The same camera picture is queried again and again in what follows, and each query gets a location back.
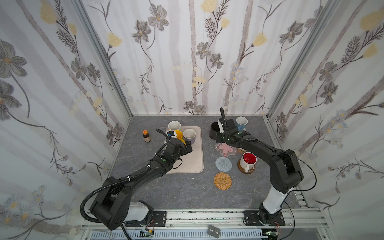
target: brown round coaster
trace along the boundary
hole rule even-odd
[[[240,166],[240,161],[241,161],[241,158],[240,158],[240,160],[237,162],[237,167],[239,168],[240,172],[245,173],[245,174],[251,174],[251,173],[253,173],[253,172],[255,171],[255,166],[253,166],[253,168],[249,169],[248,172],[244,172],[244,168],[242,168],[242,167]]]
[[[218,187],[219,189],[227,190],[232,185],[232,179],[228,174],[224,172],[219,172],[218,174],[215,175],[214,183],[216,187]]]

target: yellow mug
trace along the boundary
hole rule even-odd
[[[179,139],[180,141],[182,141],[184,143],[184,145],[186,145],[185,141],[183,139],[183,133],[181,131],[179,131],[179,130],[176,130],[175,132],[176,132],[177,139]]]

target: light blue round coaster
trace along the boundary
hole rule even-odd
[[[232,168],[232,162],[226,157],[218,157],[216,159],[216,167],[222,172],[228,172]]]

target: floral wallpaper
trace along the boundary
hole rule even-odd
[[[129,119],[68,1],[0,3],[0,232],[80,239]]]
[[[267,114],[326,4],[82,2],[133,113],[185,115]]]
[[[316,172],[306,192],[336,239],[382,235],[384,5],[343,0],[269,116],[285,148]],[[314,184],[302,166],[303,189]]]

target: tray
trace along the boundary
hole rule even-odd
[[[201,128],[198,126],[190,126],[190,127],[180,127],[180,131],[184,132],[191,128],[196,132],[196,140],[192,144],[192,152],[187,155],[181,156],[180,158],[183,160],[183,164],[176,168],[171,169],[168,173],[199,173],[204,169],[204,160],[203,160],[203,147],[201,141]],[[176,161],[174,166],[177,167],[181,163],[180,160]]]

